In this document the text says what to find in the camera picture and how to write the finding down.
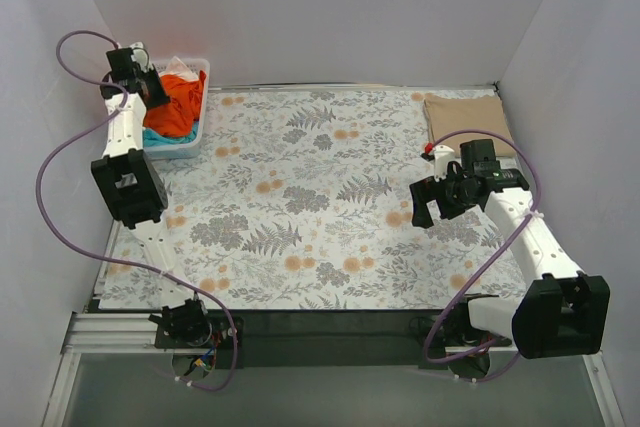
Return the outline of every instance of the beige folded cloth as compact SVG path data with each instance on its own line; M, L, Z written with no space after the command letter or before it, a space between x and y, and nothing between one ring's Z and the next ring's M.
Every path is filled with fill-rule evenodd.
M435 141L449 132L463 129L480 129L495 132L511 139L507 122L502 110L502 101L498 96L485 95L477 99L443 99L437 95L427 94L425 112L429 121L431 141ZM460 134L444 141L444 144L460 155L460 144L476 139L491 139L481 134ZM511 147L498 139L493 139L496 155L500 157L514 156Z

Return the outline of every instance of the cable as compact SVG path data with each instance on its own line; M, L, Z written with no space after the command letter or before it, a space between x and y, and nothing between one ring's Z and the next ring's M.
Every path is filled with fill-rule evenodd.
M534 181L534 184L535 184L536 191L535 191L535 194L533 196L533 202L531 204L531 207L529 207L529 211L530 212L535 212L537 210L537 208L538 208L538 205L540 204L540 197L542 195L542 188L540 186L540 178L538 176L538 173L535 170L535 168L533 167L533 165L531 164L531 162L529 161L529 159L527 158L527 156L524 154L524 152L522 152L522 150L520 150L511 140L503 137L502 135L496 134L494 132L489 132L489 131L486 131L486 130L480 130L480 129L465 129L465 130L457 130L455 132L451 132L451 133L441 137L437 141L435 141L433 143L433 146L435 147L436 145L441 144L445 140L450 139L451 137L454 137L454 136L459 135L459 134L482 134L482 135L488 135L490 137L494 137L496 139L499 139L499 140L503 141L504 143L509 145L513 150L515 150L518 153L518 155L520 156L522 161L525 163L525 165L527 166L527 168L529 169L529 171L531 172L531 175L533 177L533 181ZM475 354L477 352L483 351L483 350L495 345L495 343L498 341L497 339L492 339L492 340L489 340L488 342L485 342L485 343L480 344L480 345L478 345L476 347L473 347L472 349L469 349L466 352L460 352L460 353L453 354L451 356L447 356L447 357L444 357L444 358L441 358L441 359L432 359L428 355L429 348L431 347L431 343L433 342L433 339L435 338L436 333L438 332L438 330L440 329L440 327L444 323L445 319L447 318L447 315L449 315L451 310L453 310L453 308L464 297L464 295L467 293L467 291L480 278L480 276L482 274L484 274L487 271L487 269L489 267L491 267L491 265L493 265L493 263L502 254L504 254L509 247L511 247L511 244L513 244L513 242L516 240L518 235L520 235L522 233L522 231L527 227L527 225L531 221L532 217L533 216L532 216L531 213L525 215L525 217L522 220L522 222L520 223L520 225L512 232L512 234L507 238L507 240L504 242L504 244L502 244L500 246L500 248L498 250L496 250L496 252L491 257L489 257L489 259L484 264L482 264L482 266L469 278L469 280L467 280L467 282L462 286L462 288L458 291L458 293L453 296L453 298L449 301L447 306L442 310L440 315L438 315L438 317L436 318L436 321L434 322L433 326L431 327L431 330L429 330L429 334L427 335L427 338L425 339L424 345L423 345L423 354L424 354L424 357L427 360L427 362L430 362L430 363L433 363L433 364L448 364L450 362L454 362L456 360L460 360L460 359L462 359L464 357L467 357L468 355L472 355L472 354ZM489 375L487 377L484 377L483 379L477 379L477 381L478 382L487 382L489 380L492 380L492 379L495 379L495 378L501 376L507 370L509 370L511 368L511 366L513 366L513 364L515 364L515 362L518 360L519 357L520 357L520 354L518 353L500 371L498 371L498 372L496 372L494 374L491 374L491 375Z
M62 45L70 37L73 37L73 36L76 36L76 35L80 35L80 34L93 35L95 37L100 37L101 39L104 39L104 40L107 40L108 42L111 42L116 48L118 48L117 42L115 42L114 40L110 39L109 37L107 37L107 36L105 36L103 34L100 34L98 32L93 32L91 30L76 30L76 31L73 31L73 32L69 32L67 35L65 35L64 37L62 37L58 41L58 45L56 46L56 58L58 59L58 62L60 63L60 65L62 66L62 68L64 70L66 70L70 75L72 75L76 79L82 80L83 82L87 82L87 83L93 84L93 85L104 85L104 86L116 87L116 88L120 89L122 91L122 93L123 93L122 102L120 103L120 108L122 108L126 104L127 97L128 97L128 93L127 93L127 91L126 91L126 89L124 87L122 87L121 85L118 85L118 84L113 84L111 82L96 81L96 80L92 80L92 79L89 79L87 77L84 77L82 75L79 75L79 74L75 73L74 71L72 71L67 66L67 64L64 62L64 60L62 59L62 56L61 56ZM182 279L179 279L178 277L175 277L172 274L164 273L161 269L159 269L157 267L154 267L154 266L151 266L151 265L147 265L147 264L143 264L141 262L133 262L133 261L130 261L130 260L125 260L125 259L115 259L113 257L107 257L105 255L100 255L100 254L96 254L96 253L93 253L93 252L89 252L88 250L85 250L82 247L77 246L76 244L71 242L69 239L67 239L58 230L58 228L55 226L55 224L51 220L51 217L49 216L49 213L47 212L47 209L46 209L46 207L44 205L44 201L42 200L42 179L44 177L45 171L47 170L47 167L49 166L51 161L56 157L56 155L58 155L62 150L64 150L66 147L68 147L69 145L73 144L77 140L81 139L82 137L85 137L86 135L89 135L90 133L92 133L95 130L99 129L103 125L109 123L119 113L120 113L120 110L116 110L113 114L107 116L106 119L104 119L103 121L99 122L94 127L90 127L87 130L84 130L84 131L80 132L79 134L74 135L69 140L66 140L65 142L60 144L58 147L53 149L53 151L51 151L51 153L47 156L47 158L42 162L42 165L40 166L40 169L38 170L38 175L36 176L36 186L35 186L36 192L35 193L36 193L36 203L38 204L38 210L40 211L40 214L42 215L42 218L43 218L45 224L47 224L47 227L49 228L49 230L51 230L53 235L60 242L62 242L64 245L66 245L69 249L73 250L74 252L77 252L78 254L83 255L85 257L89 257L90 259L95 259L95 260L100 260L100 261L103 261L103 262L110 262L110 263L115 263L115 264L130 265L132 267L138 267L140 269L145 269L145 270L148 270L148 271L153 272L155 274L162 275L163 277L165 277L165 278L167 278L169 280L172 280L176 284L181 285L183 287L186 287L186 288L194 291L195 293L200 294L200 295L212 300L213 302L215 302L220 307L220 309L222 309L222 311L224 312L224 315L227 317L227 320L229 321L229 325L231 326L232 339L233 339L233 356L232 356L232 359L231 359L231 367L229 368L229 373L227 374L227 377L225 378L225 380L222 383L220 383L218 386L214 386L214 387L211 387L211 386L208 386L208 385L202 385L202 384L195 384L195 383L193 383L191 381L188 381L187 379L183 379L181 377L178 378L178 380L181 380L182 382L187 383L189 386L193 386L193 387L196 387L196 388L199 388L199 389L202 389L202 390L207 390L207 391L210 391L210 392L218 392L218 391L224 389L227 385L229 385L229 383L233 379L233 376L235 374L236 364L237 364L237 361L238 361L238 341L237 341L237 338L236 338L236 327L235 327L235 324L233 322L233 317L231 316L231 313L229 312L229 309L227 309L222 302L220 302L216 297L211 295L209 292L206 292L206 291L196 287L195 285L190 284L189 282L186 282L186 281L184 281Z

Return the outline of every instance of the white wall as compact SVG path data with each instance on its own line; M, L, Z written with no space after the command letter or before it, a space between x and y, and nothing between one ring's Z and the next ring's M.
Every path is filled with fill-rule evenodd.
M640 0L544 0L501 84L546 218L610 284L604 353L628 425L640 425L639 65Z
M42 420L71 311L87 300L98 267L59 244L36 211L44 157L104 116L96 88L58 67L55 44L72 29L109 31L93 0L0 0L0 11L0 425L22 427ZM101 76L108 47L80 41L65 53L82 72ZM89 163L100 157L103 136L54 161L45 184L62 230L97 251L110 224Z
M542 0L96 0L123 41L205 55L216 85L499 80Z

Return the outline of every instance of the table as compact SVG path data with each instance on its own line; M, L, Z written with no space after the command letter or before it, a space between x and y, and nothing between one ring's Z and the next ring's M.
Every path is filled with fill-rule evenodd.
M211 92L200 156L154 164L189 280L230 309L444 307L502 239L477 208L426 231L412 227L408 186L430 174L419 157L427 142L427 92L494 95ZM123 228L109 250L143 260ZM154 274L119 264L104 274L101 309L160 307ZM524 294L510 253L474 291Z

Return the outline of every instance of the orange cloth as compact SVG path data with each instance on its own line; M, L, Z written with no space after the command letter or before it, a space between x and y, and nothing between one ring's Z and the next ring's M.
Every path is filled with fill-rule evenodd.
M191 133L193 123L200 120L202 90L207 74L200 72L200 79L187 82L177 75L160 77L162 86L171 102L147 112L143 125L164 137L184 137Z

